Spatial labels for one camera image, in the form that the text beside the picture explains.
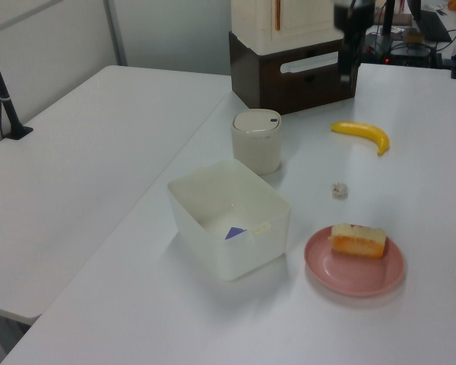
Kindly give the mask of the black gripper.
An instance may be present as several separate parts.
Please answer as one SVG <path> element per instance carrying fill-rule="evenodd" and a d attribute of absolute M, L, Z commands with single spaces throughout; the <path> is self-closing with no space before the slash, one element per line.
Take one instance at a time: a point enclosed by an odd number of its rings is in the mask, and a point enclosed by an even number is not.
<path fill-rule="evenodd" d="M 349 42 L 342 40 L 338 51 L 337 67 L 340 82 L 344 87 L 353 87 L 356 84 L 357 73 L 361 64 L 361 57 L 365 37 L 360 36 L 374 24 L 375 1 L 373 0 L 343 0 L 333 1 L 334 27 L 343 32 L 345 38 L 352 38 Z"/>

